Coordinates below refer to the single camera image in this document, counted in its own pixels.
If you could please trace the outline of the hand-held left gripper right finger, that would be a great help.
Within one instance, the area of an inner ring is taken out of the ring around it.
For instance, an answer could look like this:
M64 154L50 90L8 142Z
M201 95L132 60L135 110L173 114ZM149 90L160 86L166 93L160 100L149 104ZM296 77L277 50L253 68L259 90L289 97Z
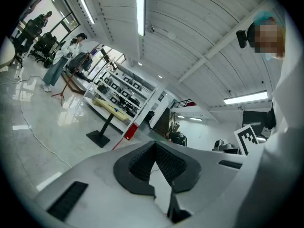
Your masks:
M155 162L174 192L191 190L201 175L196 159L162 142L155 142Z

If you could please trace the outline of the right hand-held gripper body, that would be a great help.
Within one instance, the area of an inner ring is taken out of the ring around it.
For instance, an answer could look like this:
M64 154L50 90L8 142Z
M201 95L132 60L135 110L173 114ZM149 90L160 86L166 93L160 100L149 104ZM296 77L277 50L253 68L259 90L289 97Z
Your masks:
M247 125L235 130L228 138L217 140L212 150L229 154L248 155L258 145L258 139L251 125Z

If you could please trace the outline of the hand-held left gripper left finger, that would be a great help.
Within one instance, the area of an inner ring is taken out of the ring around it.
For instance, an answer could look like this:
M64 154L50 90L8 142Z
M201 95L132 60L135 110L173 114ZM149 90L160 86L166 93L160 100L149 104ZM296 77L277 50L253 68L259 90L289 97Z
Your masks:
M114 164L116 180L132 194L155 197L155 189L149 184L155 155L155 141L150 141L122 156Z

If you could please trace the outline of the black chest rig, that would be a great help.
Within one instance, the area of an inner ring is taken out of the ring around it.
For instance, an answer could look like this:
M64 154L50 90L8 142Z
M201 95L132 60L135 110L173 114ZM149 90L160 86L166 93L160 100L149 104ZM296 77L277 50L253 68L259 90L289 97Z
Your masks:
M273 104L271 104L270 111L267 112L265 118L265 128L272 130L276 126L276 118Z

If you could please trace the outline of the red plastic crate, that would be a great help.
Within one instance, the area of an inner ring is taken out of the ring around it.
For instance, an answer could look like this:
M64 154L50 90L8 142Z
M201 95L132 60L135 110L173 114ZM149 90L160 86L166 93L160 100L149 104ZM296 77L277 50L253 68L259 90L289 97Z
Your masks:
M137 123L133 123L130 128L127 130L127 132L124 135L124 138L127 140L131 140L132 137L134 136L135 132L138 129L138 124Z

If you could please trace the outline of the long ceiling light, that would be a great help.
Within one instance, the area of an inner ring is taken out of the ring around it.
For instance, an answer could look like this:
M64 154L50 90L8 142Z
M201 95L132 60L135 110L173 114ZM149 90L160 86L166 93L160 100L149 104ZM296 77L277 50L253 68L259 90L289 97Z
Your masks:
M136 0L137 28L140 36L145 35L146 0Z
M259 101L265 99L268 99L268 93L267 91L261 91L252 94L226 98L224 99L224 103L227 105L231 105L231 104L247 103L247 102Z
M91 14L91 12L90 12L90 10L89 10L87 4L86 4L86 1L85 1L85 0L81 0L81 3L82 3L82 5L83 5L83 7L84 7L84 10L85 10L85 12L86 12L86 14L87 14L87 16L88 16L90 22L91 22L92 24L95 24L95 21L94 21L94 19L93 19L93 17L92 17L92 14Z

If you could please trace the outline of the dark wooden staircase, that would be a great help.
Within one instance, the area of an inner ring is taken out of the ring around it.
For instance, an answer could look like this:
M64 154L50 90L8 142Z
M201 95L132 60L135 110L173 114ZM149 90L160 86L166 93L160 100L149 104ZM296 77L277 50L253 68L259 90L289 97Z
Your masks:
M170 110L166 108L152 130L161 136L169 131Z

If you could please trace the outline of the white metal shelf unit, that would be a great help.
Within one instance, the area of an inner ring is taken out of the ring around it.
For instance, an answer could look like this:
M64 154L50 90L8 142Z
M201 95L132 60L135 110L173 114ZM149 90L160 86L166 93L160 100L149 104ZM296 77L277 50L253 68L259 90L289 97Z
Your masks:
M124 101L110 88L108 88L105 83L100 81L100 77L109 75L115 75L120 78L130 78L133 81L132 85L135 92L142 97L142 99L140 100L142 102L142 105L140 107L137 107L136 105ZM121 63L118 63L118 61L112 60L110 63L104 65L95 75L92 82L87 87L84 96L81 99L81 102L89 104L85 100L85 97L89 99L98 98L101 100L108 101L117 106L118 108L122 109L125 113L130 115L130 119L124 121L124 124L119 124L117 119L113 118L111 124L117 129L119 129L121 132L126 133L133 123L137 123L138 125L140 124L137 118L141 115L142 111L148 104L156 89L156 87L151 86L142 77L133 73L132 71L130 71L130 69L124 67ZM101 116L107 119L106 112L102 113Z

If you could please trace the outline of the group of white screen devices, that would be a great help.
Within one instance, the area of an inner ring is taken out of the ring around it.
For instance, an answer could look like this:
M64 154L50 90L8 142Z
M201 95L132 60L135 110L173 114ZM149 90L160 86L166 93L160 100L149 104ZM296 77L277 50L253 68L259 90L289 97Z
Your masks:
M132 105L140 107L142 97L137 94L133 88L133 81L128 77L117 77L115 75L100 77L100 81L110 88L115 94L117 94L124 101L129 102Z

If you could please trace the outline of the brown wooden platform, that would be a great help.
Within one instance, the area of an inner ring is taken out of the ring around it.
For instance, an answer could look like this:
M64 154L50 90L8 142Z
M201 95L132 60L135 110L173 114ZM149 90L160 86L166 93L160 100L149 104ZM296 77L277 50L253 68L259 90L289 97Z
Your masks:
M70 81L69 80L69 75L65 72L61 73L61 77L66 83L67 87L73 92L77 93L80 95L83 95L85 93L85 90L83 88L79 87L78 84L76 83L76 78L73 77Z

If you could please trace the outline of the red-brown coat rack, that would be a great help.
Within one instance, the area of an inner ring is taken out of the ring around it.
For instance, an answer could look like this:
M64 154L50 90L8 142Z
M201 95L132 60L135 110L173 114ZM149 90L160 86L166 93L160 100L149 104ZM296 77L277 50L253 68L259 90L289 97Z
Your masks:
M73 77L77 72L79 72L80 67L82 67L86 61L91 60L92 52L99 49L100 45L101 44L98 43L91 51L86 52L84 54L80 53L80 55L78 55L75 59L72 60L72 62L68 64L69 68L61 74L66 85L64 86L64 88L60 93L52 95L52 97L55 96L60 97L61 106L63 106L63 102L65 101L64 92L67 88L69 88L73 93L77 93L81 95L84 94L84 91L80 89L77 83L74 82Z

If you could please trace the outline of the grey backpack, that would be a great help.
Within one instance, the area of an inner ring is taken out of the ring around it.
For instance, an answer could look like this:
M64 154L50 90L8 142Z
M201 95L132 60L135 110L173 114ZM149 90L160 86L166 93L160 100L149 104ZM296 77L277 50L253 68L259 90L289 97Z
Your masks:
M73 73L80 66L80 71L88 71L92 62L93 60L89 53L81 52L69 62L68 69L70 73Z

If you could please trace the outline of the black office chair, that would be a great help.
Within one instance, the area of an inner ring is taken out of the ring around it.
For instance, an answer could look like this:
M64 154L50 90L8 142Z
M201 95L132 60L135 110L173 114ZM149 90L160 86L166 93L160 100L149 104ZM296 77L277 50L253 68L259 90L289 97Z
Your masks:
M16 60L23 67L23 57L22 55L27 53L34 42L34 39L37 38L42 33L42 29L34 22L34 20L30 19L22 32L17 33L16 37L13 38L13 46L15 49L15 55L10 62L10 66Z
M35 62L45 62L58 45L57 37L47 32L35 43L29 55L35 58Z

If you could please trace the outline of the beige round table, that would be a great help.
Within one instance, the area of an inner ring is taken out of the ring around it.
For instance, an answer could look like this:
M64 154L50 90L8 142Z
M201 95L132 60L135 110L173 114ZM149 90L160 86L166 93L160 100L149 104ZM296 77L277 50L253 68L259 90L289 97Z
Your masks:
M15 48L8 37L5 37L0 47L0 72L8 67L15 56Z

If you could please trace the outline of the wooden pedestal table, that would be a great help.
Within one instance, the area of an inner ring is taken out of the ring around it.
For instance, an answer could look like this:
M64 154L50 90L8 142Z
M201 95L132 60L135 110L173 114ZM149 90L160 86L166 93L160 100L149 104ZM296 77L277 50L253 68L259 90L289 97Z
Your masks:
M104 146L110 142L110 139L105 136L105 131L106 131L107 127L109 126L109 124L111 123L111 121L113 120L113 118L117 119L119 124L124 124L124 121L130 119L130 115L128 115L127 113L121 114L120 112L115 112L115 110L112 109L111 107L109 107L108 105L112 105L116 108L118 108L118 107L108 101L101 100L98 98L89 99L87 97L85 97L85 100L89 104L93 105L93 108L100 115L102 115L102 113L106 112L107 120L104 123L102 129L100 131L95 130L93 132L86 134L86 136L91 141L93 141L98 147L104 148Z

